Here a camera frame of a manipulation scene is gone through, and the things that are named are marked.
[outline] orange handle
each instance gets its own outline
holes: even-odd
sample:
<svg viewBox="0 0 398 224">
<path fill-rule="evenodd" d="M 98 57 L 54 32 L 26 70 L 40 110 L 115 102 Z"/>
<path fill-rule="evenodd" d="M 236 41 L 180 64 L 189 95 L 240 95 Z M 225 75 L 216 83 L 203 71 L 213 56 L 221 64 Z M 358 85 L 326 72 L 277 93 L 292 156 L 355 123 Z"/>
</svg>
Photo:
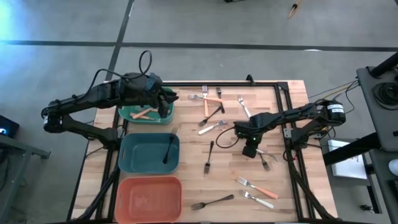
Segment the orange handle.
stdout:
<svg viewBox="0 0 398 224">
<path fill-rule="evenodd" d="M 205 100 L 205 117 L 209 117 L 209 107 L 207 107 L 207 100 Z"/>
<path fill-rule="evenodd" d="M 152 109 L 152 108 L 148 108 L 148 109 L 146 109 L 146 110 L 144 110 L 144 111 L 141 111 L 140 113 L 133 115 L 132 118 L 133 118 L 133 119 L 137 119 L 137 118 L 141 117 L 142 115 L 144 115 L 144 114 L 150 112 L 151 109 Z"/>
<path fill-rule="evenodd" d="M 205 99 L 205 100 L 211 100 L 211 101 L 217 101 L 217 102 L 220 102 L 220 103 L 223 102 L 223 100 L 222 100 L 222 99 L 219 99 L 219 98 L 204 97 L 203 99 Z"/>
<path fill-rule="evenodd" d="M 131 117 L 133 117 L 133 116 L 135 116 L 135 115 L 137 115 L 137 114 L 135 114 L 135 113 L 131 113 L 131 114 L 130 114 Z M 140 118 L 140 119 L 154 119 L 154 118 L 150 118 L 150 117 L 144 116 L 144 115 L 141 115 L 139 118 Z"/>
<path fill-rule="evenodd" d="M 276 195 L 276 194 L 274 194 L 274 193 L 272 193 L 272 192 L 270 192 L 270 191 L 268 191 L 268 190 L 264 190 L 264 189 L 261 189 L 261 188 L 259 188 L 259 187 L 255 187 L 255 188 L 256 188 L 258 191 L 262 192 L 263 194 L 266 194 L 266 195 L 272 197 L 273 199 L 278 199 L 278 195 Z"/>
</svg>

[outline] green plastic bin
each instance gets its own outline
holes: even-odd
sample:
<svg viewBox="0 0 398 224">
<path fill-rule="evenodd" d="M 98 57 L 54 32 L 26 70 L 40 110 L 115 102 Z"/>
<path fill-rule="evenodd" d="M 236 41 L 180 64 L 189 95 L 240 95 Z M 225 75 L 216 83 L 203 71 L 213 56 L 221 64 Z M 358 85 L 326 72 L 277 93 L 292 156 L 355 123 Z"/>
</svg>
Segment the green plastic bin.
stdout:
<svg viewBox="0 0 398 224">
<path fill-rule="evenodd" d="M 132 133 L 125 136 L 119 152 L 119 168 L 127 173 L 169 174 L 180 160 L 180 140 L 175 135 L 167 163 L 163 163 L 170 133 Z"/>
</svg>

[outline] cutlery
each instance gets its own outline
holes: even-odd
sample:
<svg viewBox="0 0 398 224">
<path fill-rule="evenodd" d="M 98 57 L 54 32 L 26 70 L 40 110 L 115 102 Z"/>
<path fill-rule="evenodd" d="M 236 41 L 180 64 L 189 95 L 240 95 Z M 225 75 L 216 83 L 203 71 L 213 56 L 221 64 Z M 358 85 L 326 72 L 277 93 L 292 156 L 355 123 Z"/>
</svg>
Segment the cutlery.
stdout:
<svg viewBox="0 0 398 224">
<path fill-rule="evenodd" d="M 207 128 L 205 128 L 205 129 L 200 130 L 200 131 L 199 131 L 199 135 L 205 134 L 206 132 L 212 130 L 213 128 L 215 128 L 215 127 L 217 127 L 217 126 L 224 125 L 224 124 L 226 124 L 226 123 L 227 123 L 227 121 L 223 119 L 223 120 L 217 122 L 215 125 L 212 125 L 212 126 L 210 126 L 210 127 L 207 127 Z"/>
<path fill-rule="evenodd" d="M 213 146 L 214 146 L 214 141 L 211 141 L 210 142 L 209 158 L 205 164 L 205 174 L 209 174 L 209 171 L 210 171 L 210 155 L 211 155 L 211 151 L 213 150 Z"/>
<path fill-rule="evenodd" d="M 239 193 L 240 193 L 243 197 L 251 198 L 251 199 L 255 200 L 256 202 L 258 202 L 258 203 L 260 203 L 260 204 L 262 204 L 262 205 L 265 205 L 265 206 L 267 206 L 267 207 L 269 207 L 269 208 L 274 208 L 274 206 L 273 206 L 271 203 L 268 203 L 268 202 L 263 201 L 263 200 L 261 200 L 261 199 L 259 199 L 259 198 L 253 197 L 253 196 L 250 195 L 249 192 L 247 192 L 247 191 L 239 190 Z"/>
<path fill-rule="evenodd" d="M 216 87 L 216 90 L 217 90 L 217 95 L 218 95 L 218 98 L 220 98 L 221 99 L 221 88 L 220 87 Z M 223 105 L 223 103 L 221 102 L 221 112 L 222 113 L 225 113 L 225 110 L 224 110 L 224 105 Z"/>
<path fill-rule="evenodd" d="M 268 165 L 267 161 L 264 160 L 264 158 L 262 157 L 262 155 L 261 155 L 260 152 L 259 152 L 259 155 L 260 155 L 260 157 L 261 157 L 261 163 L 262 163 L 262 166 L 264 167 L 264 169 L 265 169 L 266 171 L 270 171 L 271 168 L 269 168 L 269 165 Z"/>
<path fill-rule="evenodd" d="M 247 115 L 248 118 L 250 119 L 251 114 L 250 114 L 248 108 L 244 105 L 244 103 L 243 103 L 243 98 L 242 98 L 241 95 L 238 95 L 238 101 L 239 101 L 239 103 L 243 106 L 244 112 L 246 112 L 246 115 Z"/>
<path fill-rule="evenodd" d="M 205 125 L 207 123 L 207 121 L 217 112 L 219 112 L 221 110 L 221 106 L 219 106 L 217 108 L 217 110 L 215 110 L 208 118 L 204 119 L 203 121 L 200 121 L 200 123 L 198 124 L 200 127 L 202 127 L 203 125 Z"/>
<path fill-rule="evenodd" d="M 200 202 L 200 203 L 196 203 L 194 205 L 191 206 L 192 210 L 198 210 L 198 209 L 202 209 L 204 208 L 206 205 L 211 204 L 211 203 L 215 203 L 215 202 L 221 202 L 224 200 L 231 200 L 234 199 L 234 195 L 229 195 L 227 197 L 223 197 L 221 199 L 215 200 L 214 202 L 208 202 L 208 203 L 204 203 L 204 202 Z"/>
<path fill-rule="evenodd" d="M 196 100 L 210 100 L 210 101 L 217 101 L 222 103 L 223 100 L 222 99 L 218 99 L 218 98 L 210 98 L 210 97 L 203 97 L 203 96 L 198 96 L 196 94 L 189 94 L 188 95 L 188 99 L 196 99 Z"/>
<path fill-rule="evenodd" d="M 140 113 L 133 115 L 132 118 L 137 119 L 137 118 L 141 117 L 142 115 L 145 115 L 146 113 L 150 112 L 152 109 L 153 108 L 148 108 L 146 110 L 143 110 Z"/>
<path fill-rule="evenodd" d="M 206 100 L 207 93 L 208 93 L 207 86 L 206 85 L 201 86 L 201 90 L 203 92 L 203 99 L 205 99 L 205 117 L 208 117 L 209 116 L 209 108 L 207 107 L 207 100 Z"/>
<path fill-rule="evenodd" d="M 267 155 L 267 156 L 273 158 L 273 159 L 275 160 L 275 162 L 278 162 L 278 158 L 276 158 L 275 155 L 273 155 L 273 154 L 271 154 L 271 153 L 268 153 L 268 152 L 264 152 L 264 151 L 262 151 L 262 150 L 260 150 L 260 149 L 256 149 L 256 151 L 257 151 L 258 153 L 260 153 L 260 154 L 265 154 L 265 155 Z"/>
<path fill-rule="evenodd" d="M 169 147 L 167 148 L 166 155 L 165 155 L 164 158 L 163 158 L 163 163 L 164 163 L 164 164 L 167 163 L 167 159 L 168 159 L 168 157 L 169 157 L 170 146 L 172 145 L 172 142 L 173 142 L 173 140 L 174 140 L 174 138 L 175 138 L 175 134 L 177 133 L 177 131 L 178 131 L 178 128 L 174 127 L 173 130 L 172 130 L 172 132 L 170 133 L 170 136 L 169 136 L 169 140 L 170 140 L 170 142 L 169 142 Z"/>
<path fill-rule="evenodd" d="M 133 116 L 135 116 L 135 115 L 137 115 L 137 114 L 136 114 L 136 113 L 130 113 L 130 117 L 133 117 Z M 140 119 L 150 119 L 150 120 L 154 120 L 154 118 L 150 118 L 150 117 L 145 116 L 145 115 L 142 115 L 142 116 L 140 116 L 139 118 L 140 118 Z"/>
<path fill-rule="evenodd" d="M 256 187 L 256 186 L 250 184 L 250 182 L 247 181 L 247 180 L 246 180 L 245 178 L 243 178 L 243 177 L 238 177 L 238 179 L 237 179 L 236 181 L 238 181 L 239 183 L 241 183 L 241 184 L 243 184 L 243 185 L 245 185 L 245 186 L 252 187 L 252 188 L 254 188 L 254 189 L 260 191 L 261 193 L 266 194 L 266 195 L 272 197 L 273 199 L 278 199 L 278 195 L 276 195 L 276 194 L 274 194 L 274 193 L 272 193 L 272 192 L 270 192 L 270 191 L 268 191 L 268 190 L 264 190 L 264 189 L 261 189 L 261 188 L 259 188 L 259 187 Z"/>
</svg>

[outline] plastic tray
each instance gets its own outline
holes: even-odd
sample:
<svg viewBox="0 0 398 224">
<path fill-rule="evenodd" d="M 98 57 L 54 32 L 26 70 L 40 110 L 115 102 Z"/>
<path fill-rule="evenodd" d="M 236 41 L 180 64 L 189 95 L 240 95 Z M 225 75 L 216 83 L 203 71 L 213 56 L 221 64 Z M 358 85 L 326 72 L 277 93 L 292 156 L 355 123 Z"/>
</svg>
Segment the plastic tray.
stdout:
<svg viewBox="0 0 398 224">
<path fill-rule="evenodd" d="M 178 136 L 170 146 L 166 164 L 163 158 L 170 143 L 170 133 L 133 133 L 125 136 L 119 153 L 119 168 L 127 173 L 169 174 L 180 160 Z"/>
<path fill-rule="evenodd" d="M 120 224 L 175 222 L 182 211 L 176 177 L 131 177 L 118 187 L 115 218 Z"/>
<path fill-rule="evenodd" d="M 156 111 L 150 111 L 145 114 L 145 116 L 153 118 L 153 120 L 149 119 L 133 119 L 130 114 L 131 113 L 140 113 L 141 111 L 150 108 L 149 105 L 145 105 L 144 107 L 141 106 L 123 106 L 122 108 L 118 109 L 119 115 L 123 117 L 124 119 L 136 123 L 136 124 L 157 124 L 157 125 L 168 125 L 173 121 L 173 115 L 174 115 L 174 104 L 171 103 L 169 105 L 169 110 L 170 113 L 166 118 L 161 118 Z"/>
</svg>

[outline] teal plastic bin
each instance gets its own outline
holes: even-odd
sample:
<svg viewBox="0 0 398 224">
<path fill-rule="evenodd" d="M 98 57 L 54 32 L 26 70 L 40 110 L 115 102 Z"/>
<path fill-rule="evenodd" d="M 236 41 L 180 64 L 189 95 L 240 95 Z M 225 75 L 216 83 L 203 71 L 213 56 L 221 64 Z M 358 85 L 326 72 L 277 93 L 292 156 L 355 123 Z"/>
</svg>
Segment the teal plastic bin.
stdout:
<svg viewBox="0 0 398 224">
<path fill-rule="evenodd" d="M 149 105 L 145 105 L 144 107 L 141 106 L 123 106 L 122 108 L 118 109 L 119 115 L 124 119 L 135 123 L 135 124 L 156 124 L 156 125 L 168 125 L 173 121 L 174 115 L 174 103 L 169 104 L 169 113 L 166 118 L 161 118 L 157 111 L 150 111 L 145 114 L 145 116 L 152 118 L 152 119 L 142 119 L 137 118 L 133 119 L 130 114 L 135 113 L 138 114 L 141 111 L 150 108 Z"/>
<path fill-rule="evenodd" d="M 119 168 L 127 173 L 169 174 L 180 160 L 180 140 L 174 137 L 170 145 L 169 157 L 166 155 L 170 133 L 132 133 L 125 136 L 119 152 Z"/>
</svg>

